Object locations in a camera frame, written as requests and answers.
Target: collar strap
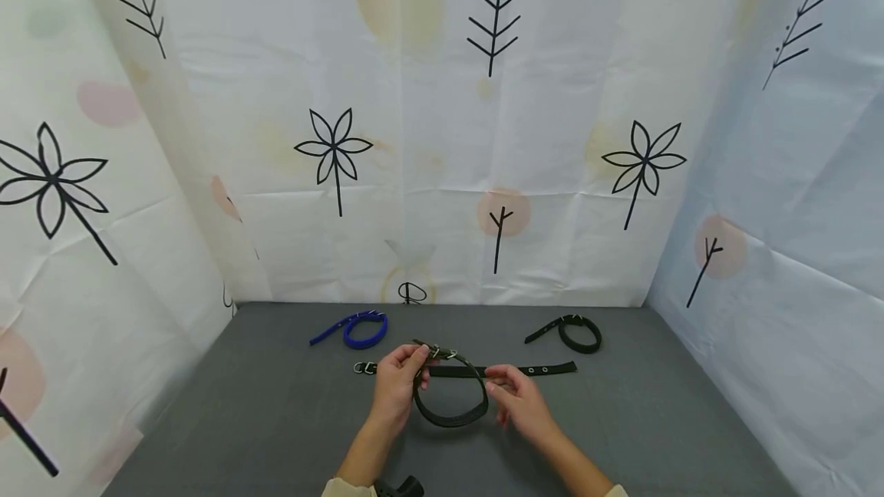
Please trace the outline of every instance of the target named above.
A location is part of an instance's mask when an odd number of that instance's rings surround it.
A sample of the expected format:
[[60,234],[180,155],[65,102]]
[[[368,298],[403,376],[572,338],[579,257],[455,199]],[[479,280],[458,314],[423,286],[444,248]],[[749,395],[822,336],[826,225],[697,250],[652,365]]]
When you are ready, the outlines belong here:
[[418,345],[426,345],[430,348],[430,355],[427,357],[427,360],[436,358],[441,359],[442,361],[448,361],[454,359],[463,364],[463,367],[466,370],[467,375],[463,377],[473,377],[479,383],[479,387],[482,388],[482,403],[479,403],[476,406],[473,406],[472,409],[468,410],[464,414],[456,415],[456,416],[441,416],[427,409],[423,402],[421,402],[420,396],[420,388],[421,388],[421,373],[424,371],[424,368],[427,368],[425,364],[421,369],[417,372],[417,375],[414,376],[414,385],[412,389],[412,396],[414,398],[414,404],[417,405],[417,410],[424,415],[426,420],[429,420],[432,425],[439,426],[440,428],[458,428],[460,426],[469,425],[469,423],[476,422],[479,418],[481,418],[485,413],[488,412],[488,393],[485,392],[485,385],[482,382],[482,375],[479,374],[479,371],[467,361],[466,358],[460,356],[460,354],[456,350],[448,350],[445,347],[440,347],[436,345],[425,344],[420,340],[413,340],[415,344]]
[[[354,338],[350,337],[350,333],[353,332],[356,324],[359,324],[362,321],[381,323],[381,327],[378,328],[378,332],[374,333],[373,336],[370,336],[365,340],[355,340]],[[349,317],[342,318],[335,324],[332,324],[331,327],[324,333],[311,339],[310,345],[319,344],[320,341],[328,338],[339,328],[344,326],[346,327],[344,328],[344,344],[347,344],[347,347],[353,348],[353,350],[367,350],[369,347],[377,345],[379,341],[384,339],[384,336],[386,335],[386,328],[388,328],[388,318],[386,318],[386,315],[384,315],[384,313],[374,309],[371,311],[362,311],[359,313],[355,313],[353,315],[350,315]]]
[[[580,344],[577,341],[571,339],[568,333],[565,332],[565,326],[567,324],[571,324],[572,327],[587,327],[589,332],[592,332],[592,335],[595,336],[594,344]],[[602,347],[602,331],[599,330],[599,327],[595,326],[595,323],[590,321],[586,317],[581,317],[580,315],[565,315],[564,317],[559,317],[555,319],[553,322],[548,323],[545,327],[536,331],[536,333],[531,334],[527,338],[525,338],[525,344],[530,344],[540,336],[546,334],[553,328],[559,328],[559,338],[562,338],[562,341],[565,342],[565,345],[571,347],[572,350],[578,353],[590,354],[599,351],[599,348]]]
[[[443,364],[431,364],[430,377],[473,377],[473,371],[465,367],[448,367]],[[487,367],[474,367],[481,377],[485,377]],[[518,367],[527,376],[547,376],[549,374],[576,373],[577,365],[574,361],[562,364],[547,364],[540,367]]]

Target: blue dog collar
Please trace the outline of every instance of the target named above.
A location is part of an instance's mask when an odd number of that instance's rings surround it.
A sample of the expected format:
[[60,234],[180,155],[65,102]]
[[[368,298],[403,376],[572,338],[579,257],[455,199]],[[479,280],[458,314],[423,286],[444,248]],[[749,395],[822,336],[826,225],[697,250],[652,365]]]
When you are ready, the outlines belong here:
[[[350,333],[353,332],[356,324],[359,324],[362,321],[371,321],[382,324],[381,327],[378,328],[378,332],[374,333],[370,338],[366,338],[365,340],[354,340],[350,337]],[[388,326],[388,319],[384,313],[374,309],[371,311],[355,313],[354,315],[342,318],[337,323],[332,324],[324,333],[310,340],[310,345],[319,344],[320,341],[328,338],[339,328],[344,326],[347,327],[344,329],[344,344],[347,344],[347,347],[353,348],[353,350],[367,350],[369,347],[377,345],[379,341],[384,339],[384,336],[386,335],[386,327]]]

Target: hand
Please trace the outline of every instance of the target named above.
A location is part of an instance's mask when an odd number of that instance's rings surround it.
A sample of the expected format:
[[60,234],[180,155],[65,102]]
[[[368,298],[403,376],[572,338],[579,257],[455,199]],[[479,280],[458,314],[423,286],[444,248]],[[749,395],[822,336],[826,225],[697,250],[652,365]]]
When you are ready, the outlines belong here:
[[[424,366],[430,350],[427,346],[404,344],[378,363],[374,375],[374,402],[368,419],[388,426],[396,436],[405,427],[411,413],[414,376]],[[430,382],[430,371],[424,369],[421,389]]]
[[505,426],[512,420],[535,446],[562,435],[534,380],[521,370],[512,364],[496,364],[485,369],[485,377],[485,388],[498,406],[498,423]]

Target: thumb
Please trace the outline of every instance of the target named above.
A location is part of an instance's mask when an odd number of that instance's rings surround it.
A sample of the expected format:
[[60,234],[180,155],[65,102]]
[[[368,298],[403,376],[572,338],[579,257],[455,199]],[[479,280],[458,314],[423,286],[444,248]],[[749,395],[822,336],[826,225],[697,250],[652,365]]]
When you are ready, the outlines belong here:
[[428,355],[430,355],[430,348],[426,345],[420,346],[417,350],[414,350],[411,357],[409,357],[405,364],[402,365],[402,370],[405,370],[406,373],[408,373],[408,376],[417,376],[417,372],[424,366],[424,363],[427,362]]
[[485,389],[488,390],[489,396],[491,396],[496,403],[499,405],[505,406],[507,409],[512,409],[513,404],[516,403],[516,396],[507,392],[506,389],[496,385],[494,382],[485,382]]

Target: metal buckle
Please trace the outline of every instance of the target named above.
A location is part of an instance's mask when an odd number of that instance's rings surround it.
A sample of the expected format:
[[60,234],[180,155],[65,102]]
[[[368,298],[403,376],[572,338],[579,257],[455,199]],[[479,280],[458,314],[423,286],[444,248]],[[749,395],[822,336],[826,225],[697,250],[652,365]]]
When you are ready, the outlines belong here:
[[378,372],[378,364],[374,361],[360,361],[353,365],[353,371],[356,374],[367,374],[373,376]]

